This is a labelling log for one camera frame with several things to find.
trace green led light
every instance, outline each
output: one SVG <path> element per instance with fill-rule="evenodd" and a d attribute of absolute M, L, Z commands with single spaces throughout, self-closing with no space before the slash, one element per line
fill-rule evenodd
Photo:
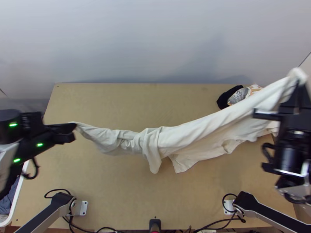
<path fill-rule="evenodd" d="M 11 122 L 10 124 L 9 124 L 9 126 L 10 127 L 15 127 L 15 126 L 17 126 L 18 124 L 16 123 L 16 122 Z"/>
<path fill-rule="evenodd" d="M 21 161 L 21 159 L 20 158 L 16 158 L 16 159 L 13 160 L 13 163 L 17 163 L 19 161 Z"/>

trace white wall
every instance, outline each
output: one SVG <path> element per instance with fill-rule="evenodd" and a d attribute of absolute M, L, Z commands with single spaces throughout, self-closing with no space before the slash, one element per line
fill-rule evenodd
<path fill-rule="evenodd" d="M 55 82 L 258 83 L 311 50 L 310 0 L 2 0 L 0 88 Z"/>

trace wire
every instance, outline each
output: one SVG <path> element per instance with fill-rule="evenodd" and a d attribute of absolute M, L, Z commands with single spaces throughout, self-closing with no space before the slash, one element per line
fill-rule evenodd
<path fill-rule="evenodd" d="M 227 197 L 227 196 L 235 196 L 235 198 L 237 198 L 237 196 L 235 195 L 235 194 L 233 194 L 233 193 L 227 193 L 226 195 L 224 195 L 224 197 L 222 198 L 222 206 L 223 206 L 223 208 L 226 210 L 226 211 L 228 211 L 229 213 L 234 213 L 235 212 L 235 210 L 228 210 L 226 207 L 225 207 L 225 198 Z"/>
<path fill-rule="evenodd" d="M 48 192 L 44 195 L 44 198 L 52 198 L 51 196 L 48 196 L 48 194 L 50 194 L 51 192 L 55 192 L 55 191 L 65 191 L 65 192 L 67 192 L 67 194 L 71 195 L 71 193 L 70 193 L 68 190 L 66 190 L 66 189 L 64 189 L 64 188 L 57 188 L 57 189 L 53 189 L 53 190 L 48 191 Z M 82 229 L 81 227 L 76 226 L 75 224 L 72 223 L 74 216 L 70 216 L 70 217 L 69 217 L 69 220 L 68 220 L 66 217 L 62 217 L 62 218 L 69 224 L 69 230 L 70 230 L 71 233 L 75 233 L 75 232 L 73 231 L 72 227 L 74 227 L 74 228 L 76 228 L 76 229 L 78 229 L 78 230 L 80 230 L 80 231 L 83 231 L 83 232 L 85 232 L 85 233 L 99 233 L 99 232 L 100 232 L 101 230 L 103 230 L 103 229 L 109 229 L 109 230 L 112 230 L 112 231 L 114 231 L 114 232 L 116 232 L 116 233 L 124 233 L 123 231 L 117 231 L 117 230 L 115 230 L 114 228 L 107 227 L 107 226 L 100 228 L 100 229 L 99 229 L 98 231 L 96 231 L 96 232 L 94 232 L 94 231 L 88 231 L 88 230 Z"/>
<path fill-rule="evenodd" d="M 209 224 L 209 225 L 206 225 L 206 226 L 204 226 L 204 227 L 202 227 L 202 228 L 200 228 L 200 229 L 197 229 L 197 230 L 193 231 L 193 233 L 197 233 L 197 232 L 202 231 L 202 230 L 222 230 L 222 229 L 226 228 L 226 227 L 231 223 L 232 220 L 240 220 L 241 222 L 246 223 L 246 220 L 240 218 L 239 216 L 237 216 L 237 218 L 234 218 L 234 216 L 235 216 L 236 213 L 237 213 L 236 210 L 231 211 L 231 210 L 228 210 L 227 208 L 225 208 L 225 206 L 224 206 L 224 201 L 225 201 L 225 198 L 226 198 L 227 196 L 229 196 L 229 195 L 235 196 L 235 197 L 237 198 L 237 196 L 236 196 L 235 194 L 233 194 L 233 193 L 228 193 L 228 194 L 226 194 L 226 195 L 222 198 L 222 206 L 224 207 L 224 209 L 225 209 L 226 211 L 228 211 L 228 212 L 230 212 L 230 213 L 233 213 L 232 217 L 229 218 L 229 219 L 222 219 L 222 220 L 218 220 L 218 221 L 216 221 L 216 222 L 213 222 L 213 223 L 211 223 L 211 224 Z M 210 226 L 215 225 L 216 223 L 221 223 L 221 222 L 226 222 L 226 221 L 228 221 L 228 222 L 227 222 L 227 224 L 226 224 L 225 226 L 223 226 L 223 227 L 220 227 L 220 228 L 209 228 Z"/>
<path fill-rule="evenodd" d="M 211 224 L 209 224 L 209 225 L 206 225 L 206 226 L 204 226 L 204 227 L 202 227 L 202 228 L 200 228 L 200 229 L 197 229 L 197 230 L 193 231 L 193 233 L 197 233 L 197 232 L 202 231 L 202 230 L 222 230 L 222 229 L 226 228 L 226 227 L 231 223 L 232 220 L 240 220 L 241 222 L 245 223 L 245 222 L 246 222 L 245 219 L 242 219 L 242 218 L 240 218 L 240 217 L 234 218 L 236 212 L 237 212 L 237 211 L 235 211 L 235 212 L 233 213 L 233 215 L 232 215 L 232 217 L 231 217 L 230 219 L 218 220 L 218 221 L 216 221 L 216 222 L 213 222 L 213 223 L 211 223 Z M 228 222 L 227 222 L 227 224 L 226 224 L 225 226 L 223 226 L 223 227 L 220 227 L 220 228 L 209 228 L 210 226 L 215 225 L 216 223 L 221 223 L 221 222 L 225 222 L 225 221 L 228 221 Z"/>
<path fill-rule="evenodd" d="M 96 233 L 100 232 L 103 229 L 109 229 L 109 230 L 115 231 L 115 229 L 113 229 L 111 227 L 104 226 L 104 227 L 100 228 Z"/>
<path fill-rule="evenodd" d="M 34 167 L 35 167 L 35 174 L 34 174 L 33 176 L 30 176 L 29 173 L 26 174 L 26 173 L 24 173 L 24 172 L 22 171 L 21 175 L 22 175 L 24 178 L 26 178 L 26 179 L 34 179 L 34 178 L 36 178 L 36 177 L 38 176 L 38 174 L 39 174 L 39 167 L 40 167 L 40 166 L 38 166 L 38 164 L 37 164 L 37 162 L 36 162 L 36 159 L 35 159 L 35 158 L 32 158 L 31 161 L 32 161 L 32 163 L 33 163 L 33 165 L 34 165 Z"/>
<path fill-rule="evenodd" d="M 284 197 L 286 200 L 288 200 L 289 202 L 294 203 L 294 204 L 305 204 L 306 203 L 305 200 L 295 200 L 295 199 L 291 198 L 288 193 L 284 193 Z"/>
<path fill-rule="evenodd" d="M 48 192 L 44 195 L 44 198 L 47 198 L 47 199 L 52 198 L 52 196 L 47 196 L 47 195 L 48 195 L 49 193 L 55 192 L 55 191 L 65 191 L 65 192 L 67 192 L 67 194 L 71 195 L 71 193 L 70 193 L 68 190 L 66 190 L 66 189 L 64 189 L 64 188 L 57 188 L 57 189 L 48 191 Z"/>

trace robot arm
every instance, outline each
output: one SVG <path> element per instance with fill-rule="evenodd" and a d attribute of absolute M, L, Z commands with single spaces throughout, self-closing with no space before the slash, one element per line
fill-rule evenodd
<path fill-rule="evenodd" d="M 262 145 L 267 158 L 262 168 L 265 172 L 280 175 L 275 185 L 280 195 L 301 205 L 311 216 L 311 102 L 306 86 L 297 84 L 289 100 L 280 104 L 278 112 L 255 110 L 253 116 L 281 122 L 275 145 Z M 267 148 L 275 150 L 273 157 Z M 249 193 L 240 192 L 232 205 L 240 217 L 257 217 L 285 233 L 311 232 L 310 224 L 259 203 Z"/>
<path fill-rule="evenodd" d="M 8 194 L 18 175 L 26 179 L 37 176 L 37 155 L 56 144 L 74 141 L 75 127 L 74 123 L 44 125 L 40 112 L 0 110 L 0 199 Z M 22 171 L 27 160 L 32 160 L 36 168 L 32 177 Z"/>

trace stretched garment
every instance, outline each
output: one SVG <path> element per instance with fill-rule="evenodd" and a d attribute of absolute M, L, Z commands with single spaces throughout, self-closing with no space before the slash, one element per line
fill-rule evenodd
<path fill-rule="evenodd" d="M 157 173 L 161 160 L 169 157 L 176 173 L 184 172 L 201 160 L 233 150 L 244 141 L 277 133 L 278 123 L 252 118 L 254 108 L 275 110 L 293 92 L 297 81 L 306 82 L 300 68 L 261 91 L 214 114 L 175 127 L 146 128 L 141 132 L 111 130 L 78 123 L 76 130 L 92 140 L 107 155 L 142 154 L 150 171 Z"/>

